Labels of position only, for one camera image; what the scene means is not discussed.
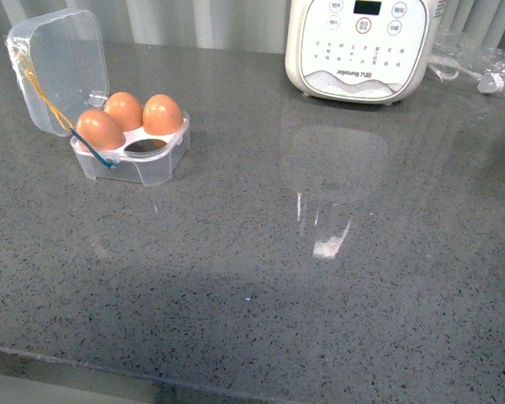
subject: plastic egg container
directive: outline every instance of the plastic egg container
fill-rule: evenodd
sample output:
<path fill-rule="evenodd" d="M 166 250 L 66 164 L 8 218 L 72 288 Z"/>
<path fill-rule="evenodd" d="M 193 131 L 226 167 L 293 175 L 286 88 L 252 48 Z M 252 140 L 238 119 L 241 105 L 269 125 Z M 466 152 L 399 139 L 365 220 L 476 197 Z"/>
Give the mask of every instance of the plastic egg container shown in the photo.
<path fill-rule="evenodd" d="M 98 21 L 88 10 L 63 9 L 26 19 L 15 24 L 6 41 L 19 87 L 30 118 L 43 131 L 69 136 L 26 78 L 19 54 L 34 65 L 40 86 L 47 98 L 73 123 L 88 109 L 102 109 L 109 98 L 109 81 L 104 61 Z M 100 151 L 105 160 L 117 163 L 109 169 L 81 142 L 72 137 L 70 144 L 88 178 L 110 178 L 142 183 L 151 187 L 172 178 L 173 170 L 190 148 L 189 115 L 183 113 L 183 125 L 171 135 L 153 136 L 141 127 L 124 132 L 125 144 L 113 151 Z M 144 140 L 162 140 L 167 144 L 154 151 L 128 151 Z"/>

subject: white appliance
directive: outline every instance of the white appliance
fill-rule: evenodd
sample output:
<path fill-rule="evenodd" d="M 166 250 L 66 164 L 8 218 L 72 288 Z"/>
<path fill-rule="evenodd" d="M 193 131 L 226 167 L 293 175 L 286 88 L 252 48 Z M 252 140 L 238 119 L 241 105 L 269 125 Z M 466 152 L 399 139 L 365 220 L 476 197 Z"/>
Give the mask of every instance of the white appliance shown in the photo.
<path fill-rule="evenodd" d="M 286 72 L 307 95 L 391 104 L 422 81 L 447 0 L 292 0 Z"/>

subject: egg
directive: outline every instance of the egg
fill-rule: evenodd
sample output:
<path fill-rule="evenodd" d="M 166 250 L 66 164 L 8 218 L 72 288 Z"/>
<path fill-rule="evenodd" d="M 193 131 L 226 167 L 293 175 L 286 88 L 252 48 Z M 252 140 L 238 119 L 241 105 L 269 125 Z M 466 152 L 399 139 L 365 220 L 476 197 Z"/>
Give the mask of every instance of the egg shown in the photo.
<path fill-rule="evenodd" d="M 150 135 L 171 135 L 183 125 L 183 115 L 176 101 L 165 94 L 158 94 L 146 103 L 142 121 L 144 130 Z"/>
<path fill-rule="evenodd" d="M 142 105 L 132 94 L 120 92 L 111 95 L 104 112 L 112 116 L 124 132 L 142 126 Z"/>
<path fill-rule="evenodd" d="M 77 132 L 95 150 L 116 150 L 125 144 L 125 135 L 116 120 L 100 109 L 89 109 L 78 117 Z"/>

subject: blue string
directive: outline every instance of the blue string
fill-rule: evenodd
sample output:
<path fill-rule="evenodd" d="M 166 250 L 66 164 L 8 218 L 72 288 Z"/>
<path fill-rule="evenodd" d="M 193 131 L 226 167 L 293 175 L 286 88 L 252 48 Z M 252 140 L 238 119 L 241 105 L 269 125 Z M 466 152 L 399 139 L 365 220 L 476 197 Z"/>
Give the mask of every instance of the blue string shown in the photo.
<path fill-rule="evenodd" d="M 87 141 L 85 141 L 82 136 L 80 136 L 78 134 L 78 132 L 76 130 L 74 130 L 73 128 L 69 128 L 71 130 L 71 133 L 73 134 L 73 136 L 75 136 L 78 140 L 80 140 L 84 146 L 86 146 L 88 148 L 88 150 L 95 156 L 95 158 L 97 158 L 101 164 L 103 164 L 106 168 L 108 168 L 109 170 L 111 170 L 112 168 L 116 168 L 118 167 L 118 163 L 116 162 L 113 162 L 113 161 L 110 161 L 110 162 L 107 162 L 103 157 L 101 157 L 101 155 L 99 153 L 97 153 L 93 147 L 91 147 Z"/>

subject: gray speckled countertop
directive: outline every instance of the gray speckled countertop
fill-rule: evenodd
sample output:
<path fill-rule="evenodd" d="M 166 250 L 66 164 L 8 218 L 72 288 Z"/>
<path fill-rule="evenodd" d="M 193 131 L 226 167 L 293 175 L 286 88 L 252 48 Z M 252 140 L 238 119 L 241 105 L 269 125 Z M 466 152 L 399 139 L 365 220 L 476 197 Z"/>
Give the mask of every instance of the gray speckled countertop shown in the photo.
<path fill-rule="evenodd" d="M 0 349 L 231 396 L 505 402 L 505 100 L 304 98 L 281 55 L 105 44 L 176 98 L 162 186 L 92 181 L 0 37 Z"/>

